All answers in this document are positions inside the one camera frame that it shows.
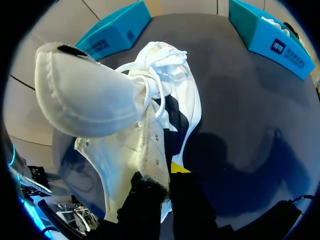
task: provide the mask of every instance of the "shoe tongue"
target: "shoe tongue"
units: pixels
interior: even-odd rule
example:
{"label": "shoe tongue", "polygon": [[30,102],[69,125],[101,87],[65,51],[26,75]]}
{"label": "shoe tongue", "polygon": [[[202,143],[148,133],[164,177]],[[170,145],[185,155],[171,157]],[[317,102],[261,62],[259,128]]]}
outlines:
{"label": "shoe tongue", "polygon": [[111,135],[135,124],[135,84],[124,74],[83,59],[76,50],[49,51],[47,46],[37,51],[35,90],[45,117],[60,131],[85,138]]}

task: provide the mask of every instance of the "shoelace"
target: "shoelace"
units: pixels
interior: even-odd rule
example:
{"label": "shoelace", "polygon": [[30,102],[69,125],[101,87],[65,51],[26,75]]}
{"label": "shoelace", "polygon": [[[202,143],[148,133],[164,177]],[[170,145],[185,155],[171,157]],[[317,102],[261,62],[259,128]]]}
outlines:
{"label": "shoelace", "polygon": [[[116,69],[117,72],[122,73],[127,70],[140,70],[140,71],[147,71],[150,73],[152,78],[156,81],[157,87],[155,86],[154,82],[149,78],[144,78],[146,94],[145,99],[143,102],[144,110],[147,109],[149,103],[152,100],[152,97],[155,94],[160,94],[161,104],[159,109],[155,113],[155,119],[159,121],[164,114],[166,99],[164,88],[161,82],[159,75],[156,72],[156,68],[164,67],[169,65],[181,65],[185,64],[187,60],[187,52],[174,50],[168,46],[160,48],[155,53],[148,55],[148,53],[156,46],[159,45],[159,42],[149,42],[138,54],[136,60],[134,62],[126,63]],[[184,55],[184,57],[171,57],[174,55]]]}

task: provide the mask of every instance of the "white sneaker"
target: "white sneaker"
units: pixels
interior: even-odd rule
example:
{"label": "white sneaker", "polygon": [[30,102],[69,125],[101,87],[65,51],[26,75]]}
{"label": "white sneaker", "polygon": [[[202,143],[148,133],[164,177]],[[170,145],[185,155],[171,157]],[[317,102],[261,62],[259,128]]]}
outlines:
{"label": "white sneaker", "polygon": [[[116,223],[136,171],[169,189],[164,131],[167,136],[175,133],[173,160],[183,166],[184,146],[201,118],[200,98],[185,52],[166,43],[150,42],[134,63],[117,69],[131,69],[128,76],[73,49],[54,43],[37,51],[37,99],[56,128],[86,137],[78,138],[75,148],[98,172],[104,189],[104,219]],[[96,111],[101,111],[98,119],[91,117]],[[166,202],[161,221],[169,211]]]}
{"label": "white sneaker", "polygon": [[200,122],[202,111],[198,88],[186,54],[186,51],[179,51],[165,42],[149,42],[139,52],[135,62],[116,69],[117,72],[130,70],[130,77],[147,76],[148,73],[141,69],[148,67],[151,67],[150,73],[153,70],[157,73],[165,100],[160,95],[152,98],[160,105],[160,111],[164,108],[160,121],[164,129],[164,148],[167,156],[173,156],[172,161],[182,167],[186,142]]}

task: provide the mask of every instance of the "black object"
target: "black object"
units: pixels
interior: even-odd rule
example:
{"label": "black object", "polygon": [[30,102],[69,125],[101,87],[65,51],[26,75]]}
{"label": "black object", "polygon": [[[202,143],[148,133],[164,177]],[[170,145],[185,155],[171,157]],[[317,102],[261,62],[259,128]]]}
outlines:
{"label": "black object", "polygon": [[295,29],[286,21],[283,23],[290,31],[296,36],[297,39],[299,39],[299,34],[295,31]]}
{"label": "black object", "polygon": [[54,213],[45,200],[39,201],[38,207],[48,218],[48,220],[56,227],[56,229],[58,229],[59,232],[61,232],[66,238],[68,238],[69,240],[84,239],[84,235],[72,228],[68,223],[66,223],[56,213]]}
{"label": "black object", "polygon": [[167,192],[158,184],[145,181],[139,172],[131,179],[131,190],[118,210],[118,239],[158,240],[161,203]]}
{"label": "black object", "polygon": [[235,231],[234,238],[282,240],[300,214],[292,202],[280,201],[261,217]]}
{"label": "black object", "polygon": [[[30,169],[32,179],[35,182],[37,182],[38,184],[41,184],[42,186],[45,186],[47,189],[50,189],[45,169],[42,166],[27,166],[27,167]],[[40,196],[40,197],[49,196],[48,194],[45,194],[35,189],[32,186],[21,185],[21,190],[25,196]]]}
{"label": "black object", "polygon": [[198,183],[195,173],[173,173],[170,198],[175,240],[218,239],[216,212]]}
{"label": "black object", "polygon": [[57,47],[58,50],[60,50],[61,52],[64,52],[66,54],[70,54],[70,55],[73,55],[73,56],[84,56],[84,57],[87,57],[88,55],[85,54],[83,51],[75,48],[75,47],[71,47],[71,46],[68,46],[68,45],[62,45],[62,46],[58,46]]}

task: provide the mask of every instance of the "blue box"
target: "blue box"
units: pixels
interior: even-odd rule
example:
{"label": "blue box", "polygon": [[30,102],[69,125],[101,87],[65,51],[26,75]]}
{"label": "blue box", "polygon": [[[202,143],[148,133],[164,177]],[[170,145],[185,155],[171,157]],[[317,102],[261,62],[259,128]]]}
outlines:
{"label": "blue box", "polygon": [[97,22],[75,47],[95,60],[130,49],[150,20],[145,3],[137,1]]}
{"label": "blue box", "polygon": [[289,29],[287,36],[261,17],[273,19],[282,29],[288,29],[274,16],[249,3],[229,0],[229,20],[247,49],[277,62],[304,80],[315,68],[305,48]]}

